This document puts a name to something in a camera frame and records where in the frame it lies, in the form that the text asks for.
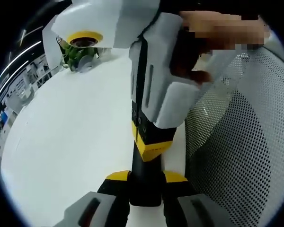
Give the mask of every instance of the hand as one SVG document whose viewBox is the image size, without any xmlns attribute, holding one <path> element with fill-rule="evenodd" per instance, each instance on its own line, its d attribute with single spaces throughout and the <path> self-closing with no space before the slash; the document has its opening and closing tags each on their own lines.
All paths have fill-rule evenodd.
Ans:
<svg viewBox="0 0 284 227">
<path fill-rule="evenodd" d="M 269 36 L 268 28 L 260 19 L 241 20 L 241 16 L 212 11 L 182 11 L 180 15 L 183 27 L 188 27 L 192 35 L 182 33 L 178 37 L 170 71 L 199 85 L 212 81 L 208 72 L 192 71 L 199 55 L 211 50 L 234 49 L 235 44 L 263 45 L 264 38 Z"/>
<path fill-rule="evenodd" d="M 235 44 L 264 44 L 268 28 L 259 20 L 241 20 L 241 16 L 212 11 L 182 11 L 183 26 L 189 27 L 196 38 L 206 39 L 202 50 L 229 50 Z"/>
</svg>

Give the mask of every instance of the gray plastic panel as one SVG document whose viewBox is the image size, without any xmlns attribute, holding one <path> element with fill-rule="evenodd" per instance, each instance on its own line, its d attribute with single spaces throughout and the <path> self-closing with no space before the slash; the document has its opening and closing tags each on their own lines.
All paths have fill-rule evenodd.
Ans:
<svg viewBox="0 0 284 227">
<path fill-rule="evenodd" d="M 136 102 L 136 88 L 137 88 L 137 70 L 139 64 L 139 56 L 141 50 L 141 43 L 135 43 L 129 50 L 129 58 L 132 60 L 131 72 L 131 99 Z"/>
<path fill-rule="evenodd" d="M 148 63 L 142 111 L 162 129 L 175 128 L 184 122 L 199 90 L 194 81 L 175 77 L 169 70 L 181 24 L 180 16 L 161 13 L 144 34 L 148 42 Z"/>
<path fill-rule="evenodd" d="M 64 219 L 54 227 L 80 227 L 79 220 L 85 209 L 96 198 L 100 204 L 92 217 L 90 227 L 104 227 L 108 213 L 115 201 L 115 196 L 89 192 L 77 202 L 68 207 L 64 212 Z"/>
<path fill-rule="evenodd" d="M 159 4 L 160 0 L 123 0 L 114 48 L 129 48 L 153 20 Z"/>
<path fill-rule="evenodd" d="M 179 197 L 188 227 L 235 227 L 228 212 L 204 194 Z"/>
</svg>

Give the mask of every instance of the yellow ring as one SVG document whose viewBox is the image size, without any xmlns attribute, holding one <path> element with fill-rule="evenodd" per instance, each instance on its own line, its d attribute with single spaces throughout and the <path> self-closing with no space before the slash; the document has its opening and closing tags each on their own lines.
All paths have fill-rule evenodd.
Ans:
<svg viewBox="0 0 284 227">
<path fill-rule="evenodd" d="M 98 43 L 100 43 L 103 39 L 103 36 L 101 34 L 99 34 L 98 32 L 89 32 L 89 31 L 82 31 L 82 32 L 76 32 L 72 35 L 70 35 L 67 38 L 67 42 L 70 44 L 72 40 L 74 39 L 78 39 L 78 38 L 94 38 L 98 41 Z"/>
</svg>

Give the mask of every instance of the perforated mesh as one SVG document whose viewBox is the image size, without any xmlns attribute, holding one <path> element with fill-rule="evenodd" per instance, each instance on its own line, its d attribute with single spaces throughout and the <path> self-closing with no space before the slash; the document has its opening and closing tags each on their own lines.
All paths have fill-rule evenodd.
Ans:
<svg viewBox="0 0 284 227">
<path fill-rule="evenodd" d="M 186 177 L 240 227 L 284 201 L 284 63 L 265 48 L 222 52 L 186 119 Z"/>
</svg>

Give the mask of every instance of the white surface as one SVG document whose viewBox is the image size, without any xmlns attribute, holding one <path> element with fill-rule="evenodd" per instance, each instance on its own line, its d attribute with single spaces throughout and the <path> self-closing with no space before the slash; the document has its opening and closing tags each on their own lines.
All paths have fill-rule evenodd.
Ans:
<svg viewBox="0 0 284 227">
<path fill-rule="evenodd" d="M 1 170 L 7 190 L 32 226 L 53 226 L 64 210 L 112 172 L 131 169 L 128 51 L 87 73 L 57 73 L 10 130 Z M 164 154 L 166 170 L 184 174 L 185 132 Z M 163 208 L 131 207 L 127 226 L 166 226 Z"/>
<path fill-rule="evenodd" d="M 6 124 L 3 126 L 1 132 L 0 132 L 0 157 L 2 157 L 4 145 L 6 143 L 6 139 L 8 137 L 10 130 L 10 126 L 8 124 L 8 120 L 6 121 Z"/>
</svg>

